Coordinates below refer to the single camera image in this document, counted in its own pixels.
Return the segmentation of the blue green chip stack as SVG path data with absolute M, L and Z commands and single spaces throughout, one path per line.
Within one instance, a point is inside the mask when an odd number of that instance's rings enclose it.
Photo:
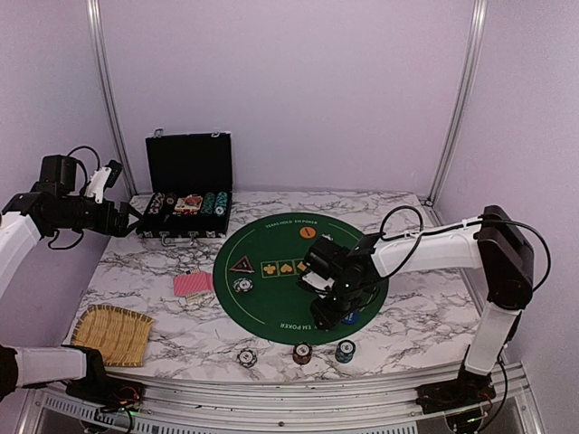
M 342 340 L 337 344 L 335 358 L 339 363 L 350 363 L 355 355 L 356 345 L 351 340 Z

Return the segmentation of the red black chip stack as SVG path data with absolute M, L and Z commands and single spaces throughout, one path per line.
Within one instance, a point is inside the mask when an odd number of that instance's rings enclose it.
M 292 359 L 298 365 L 308 364 L 312 357 L 312 346 L 308 343 L 298 343 L 293 347 Z

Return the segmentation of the black white chip stack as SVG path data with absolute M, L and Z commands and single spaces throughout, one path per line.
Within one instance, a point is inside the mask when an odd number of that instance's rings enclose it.
M 251 349 L 244 349 L 237 354 L 238 362 L 245 368 L 251 368 L 257 363 L 257 355 Z

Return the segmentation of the red patterned card deck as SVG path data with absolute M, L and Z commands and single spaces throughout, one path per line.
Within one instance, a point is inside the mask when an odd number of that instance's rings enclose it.
M 176 297 L 213 292 L 213 276 L 203 271 L 176 276 L 173 278 L 173 290 Z

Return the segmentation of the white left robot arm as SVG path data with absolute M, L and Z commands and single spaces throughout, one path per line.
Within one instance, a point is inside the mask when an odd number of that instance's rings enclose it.
M 58 196 L 49 191 L 19 193 L 1 214 L 1 290 L 44 237 L 60 230 L 85 230 L 124 238 L 134 231 L 142 214 L 132 205 L 79 195 Z M 1 397 L 19 388 L 70 381 L 67 392 L 105 403 L 124 385 L 109 377 L 100 351 L 84 346 L 1 347 Z

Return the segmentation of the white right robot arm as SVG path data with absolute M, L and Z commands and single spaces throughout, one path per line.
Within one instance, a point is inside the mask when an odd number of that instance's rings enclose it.
M 304 257 L 298 285 L 316 296 L 309 308 L 315 327 L 329 330 L 362 308 L 364 292 L 374 294 L 397 274 L 483 269 L 487 301 L 463 361 L 465 372 L 448 387 L 449 398 L 466 405 L 482 392 L 482 377 L 490 373 L 535 292 L 534 251 L 522 228 L 491 205 L 479 217 L 430 230 L 367 234 L 351 249 L 321 237 Z

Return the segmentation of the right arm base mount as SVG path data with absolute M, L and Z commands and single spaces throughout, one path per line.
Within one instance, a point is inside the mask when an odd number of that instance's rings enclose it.
M 444 382 L 424 384 L 416 388 L 415 403 L 424 414 L 454 410 L 491 401 L 497 394 L 489 375 L 458 376 Z

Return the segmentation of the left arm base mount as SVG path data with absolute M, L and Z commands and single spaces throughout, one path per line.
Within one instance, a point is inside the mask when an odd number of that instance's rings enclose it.
M 141 403 L 145 385 L 109 376 L 99 350 L 76 345 L 66 345 L 66 348 L 81 351 L 87 363 L 84 377 L 68 381 L 66 385 L 68 395 L 100 404 L 110 410 Z

